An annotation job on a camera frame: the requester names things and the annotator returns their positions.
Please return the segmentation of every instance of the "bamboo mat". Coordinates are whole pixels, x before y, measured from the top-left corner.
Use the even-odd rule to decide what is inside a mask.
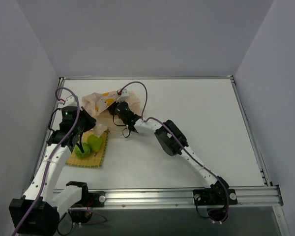
[[[92,135],[93,131],[90,130],[88,132],[85,132],[82,136],[82,142],[87,143],[88,142],[88,136]],[[66,162],[66,165],[69,166],[77,166],[77,167],[86,167],[86,168],[98,168],[101,167],[104,161],[105,152],[106,152],[106,146],[108,142],[108,134],[109,130],[106,130],[103,134],[103,144],[99,150],[98,153],[91,152],[90,156],[87,158],[79,158],[76,156],[74,151],[72,152],[71,156]]]

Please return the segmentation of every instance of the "beige cloth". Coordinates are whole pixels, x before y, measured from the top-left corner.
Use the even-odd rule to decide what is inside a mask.
[[[140,100],[134,92],[129,91],[129,96],[124,99],[128,103],[129,108],[134,113],[141,115]],[[109,113],[107,108],[120,98],[117,91],[106,93],[92,93],[82,97],[82,106],[85,110],[97,120],[94,127],[94,135],[99,137],[107,128],[112,131],[122,131],[124,127],[116,126],[113,123],[113,116]],[[123,124],[118,116],[115,116],[116,124]]]

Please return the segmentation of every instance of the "screw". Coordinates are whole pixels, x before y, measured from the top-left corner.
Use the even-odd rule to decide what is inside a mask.
[[[237,198],[237,196],[236,196],[235,193],[231,193],[231,194],[230,194],[230,199],[232,199],[232,200],[236,200],[236,198]]]
[[[99,196],[98,198],[100,203],[104,203],[106,201],[106,197],[104,195]]]
[[[199,193],[195,194],[194,199],[199,201],[201,199],[200,194]]]

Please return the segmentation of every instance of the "green fruit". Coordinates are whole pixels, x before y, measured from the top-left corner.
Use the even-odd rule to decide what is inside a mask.
[[[87,143],[82,143],[82,147],[84,152],[80,150],[80,148],[76,145],[74,148],[74,153],[77,155],[79,158],[86,158],[89,157],[90,155],[90,146]]]
[[[99,138],[93,134],[88,136],[88,145],[90,145],[90,148],[93,152],[99,152],[100,147],[103,144],[103,141],[104,139],[102,136],[100,136]]]

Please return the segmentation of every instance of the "white tabletop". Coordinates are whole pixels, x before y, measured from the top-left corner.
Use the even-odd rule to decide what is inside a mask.
[[[81,98],[93,92],[120,89],[130,80],[69,80],[64,86]],[[141,80],[148,89],[146,115],[162,121],[171,119],[187,137],[194,152],[230,186],[263,186],[245,124],[230,80],[185,79]],[[143,106],[141,85],[130,85]],[[69,94],[63,91],[62,97]],[[60,122],[55,117],[53,128]],[[202,187],[179,156],[168,156],[154,135],[133,133],[124,138],[110,132],[101,168],[65,166],[56,189],[70,180],[89,188],[181,188]]]

